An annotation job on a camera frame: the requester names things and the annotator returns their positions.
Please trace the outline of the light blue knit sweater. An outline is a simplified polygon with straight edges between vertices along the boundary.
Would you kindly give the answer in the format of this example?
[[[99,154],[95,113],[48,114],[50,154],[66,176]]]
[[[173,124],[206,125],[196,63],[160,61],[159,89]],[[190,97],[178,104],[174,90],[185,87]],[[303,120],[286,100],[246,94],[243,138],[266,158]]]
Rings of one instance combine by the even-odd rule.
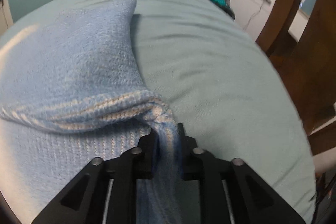
[[[161,158],[141,182],[138,223],[181,223],[177,124],[147,89],[131,48],[136,0],[63,12],[1,49],[1,192],[31,223],[94,157],[112,159],[155,130]]]

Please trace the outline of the teal bed sheet mattress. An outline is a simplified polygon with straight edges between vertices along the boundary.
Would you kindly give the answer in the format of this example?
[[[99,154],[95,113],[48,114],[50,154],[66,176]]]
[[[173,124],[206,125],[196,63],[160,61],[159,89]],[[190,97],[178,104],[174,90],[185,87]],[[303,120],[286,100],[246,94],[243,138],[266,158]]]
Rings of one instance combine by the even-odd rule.
[[[1,49],[32,24],[113,0],[54,0],[18,20]],[[303,218],[315,211],[314,164],[306,133],[268,58],[209,0],[136,0],[131,48],[147,89],[169,106],[186,134],[223,160],[243,159]],[[180,181],[181,223],[197,221],[197,193]]]

